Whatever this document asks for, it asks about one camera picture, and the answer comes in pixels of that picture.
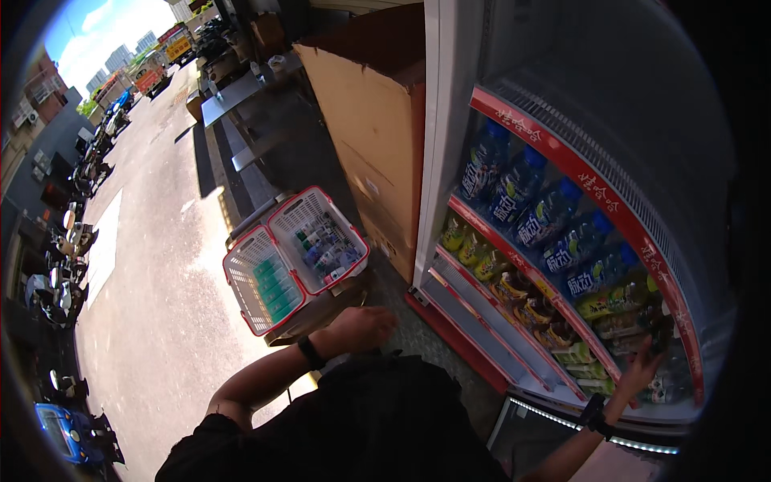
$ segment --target asphalt road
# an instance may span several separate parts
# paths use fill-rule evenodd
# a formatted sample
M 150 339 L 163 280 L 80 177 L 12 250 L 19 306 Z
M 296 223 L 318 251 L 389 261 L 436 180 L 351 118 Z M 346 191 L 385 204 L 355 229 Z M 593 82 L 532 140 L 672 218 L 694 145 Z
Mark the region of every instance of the asphalt road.
M 152 480 L 203 419 L 214 390 L 271 351 L 244 323 L 224 279 L 221 189 L 200 195 L 195 120 L 182 94 L 196 89 L 196 75 L 188 64 L 155 99 L 139 99 L 106 158 L 116 169 L 85 214 L 99 238 L 77 352 L 91 412 L 103 410 L 117 433 L 125 481 Z M 307 389 L 301 380 L 293 398 Z M 284 394 L 266 406 L 255 426 L 287 403 Z

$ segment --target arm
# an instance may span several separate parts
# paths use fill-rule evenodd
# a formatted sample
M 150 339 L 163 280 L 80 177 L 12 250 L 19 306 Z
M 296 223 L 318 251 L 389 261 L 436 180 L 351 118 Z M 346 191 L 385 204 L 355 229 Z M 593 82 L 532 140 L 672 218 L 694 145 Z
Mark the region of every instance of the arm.
M 396 317 L 387 309 L 347 308 L 332 324 L 309 338 L 323 359 L 364 352 L 383 344 L 396 329 Z M 281 395 L 310 369 L 297 345 L 273 352 L 233 375 L 211 397 L 206 414 L 221 413 L 242 430 L 251 430 L 251 417 Z
M 653 380 L 658 365 L 664 359 L 664 354 L 651 358 L 648 354 L 650 348 L 651 337 L 649 336 L 640 348 L 634 362 L 621 377 L 613 396 L 605 404 L 602 413 L 605 415 L 605 422 L 608 425 L 615 425 L 630 400 Z M 603 439 L 604 437 L 600 433 L 592 432 L 584 427 L 541 462 L 536 470 L 522 477 L 520 482 L 570 480 Z

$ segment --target blue bottle cap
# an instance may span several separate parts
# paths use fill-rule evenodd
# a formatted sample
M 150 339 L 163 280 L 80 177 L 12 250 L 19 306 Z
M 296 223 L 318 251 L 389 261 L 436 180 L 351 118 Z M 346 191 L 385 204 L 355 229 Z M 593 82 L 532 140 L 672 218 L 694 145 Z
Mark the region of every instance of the blue bottle cap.
M 584 195 L 584 192 L 567 176 L 560 180 L 560 191 L 571 201 L 578 201 Z
M 487 118 L 487 133 L 493 137 L 507 138 L 509 137 L 509 130 L 495 122 L 491 118 Z
M 602 209 L 597 209 L 591 214 L 591 222 L 595 228 L 606 236 L 613 231 L 613 224 L 602 213 Z
M 542 169 L 547 162 L 546 157 L 543 154 L 531 147 L 530 144 L 525 146 L 525 160 L 529 165 L 536 169 Z
M 621 243 L 621 246 L 618 247 L 618 250 L 621 252 L 621 260 L 625 265 L 631 267 L 640 261 L 640 258 L 637 257 L 637 253 L 635 253 L 635 250 L 631 248 L 629 243 Z

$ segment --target wristband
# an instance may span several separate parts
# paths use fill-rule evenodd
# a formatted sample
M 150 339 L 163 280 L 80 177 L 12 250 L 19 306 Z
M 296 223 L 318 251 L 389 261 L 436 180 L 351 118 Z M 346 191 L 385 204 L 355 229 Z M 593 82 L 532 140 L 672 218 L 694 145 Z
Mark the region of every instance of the wristband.
M 589 403 L 586 404 L 586 408 L 578 417 L 579 425 L 586 426 L 592 432 L 598 432 L 605 436 L 605 439 L 610 442 L 615 432 L 616 427 L 608 425 L 605 422 L 605 414 L 602 413 L 604 408 L 605 397 L 599 393 L 595 393 L 589 399 Z
M 318 354 L 316 347 L 313 346 L 311 339 L 307 335 L 300 337 L 297 341 L 297 347 L 305 355 L 305 358 L 308 359 L 308 362 L 311 364 L 311 370 L 320 370 L 326 366 L 328 360 L 323 359 Z

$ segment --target person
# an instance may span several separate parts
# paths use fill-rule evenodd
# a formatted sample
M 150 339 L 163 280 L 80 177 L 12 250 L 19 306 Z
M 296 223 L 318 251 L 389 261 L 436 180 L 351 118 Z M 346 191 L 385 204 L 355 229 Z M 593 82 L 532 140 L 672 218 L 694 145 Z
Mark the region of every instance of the person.
M 397 324 L 386 308 L 347 308 L 307 340 L 242 369 L 171 449 L 156 481 L 509 480 L 473 431 L 456 380 L 419 356 L 372 354 Z M 605 406 L 608 423 L 652 380 L 662 356 L 651 359 L 649 347 L 650 339 Z M 346 353 L 359 355 L 252 428 L 256 410 L 314 365 Z M 602 438 L 584 428 L 524 480 L 568 480 Z

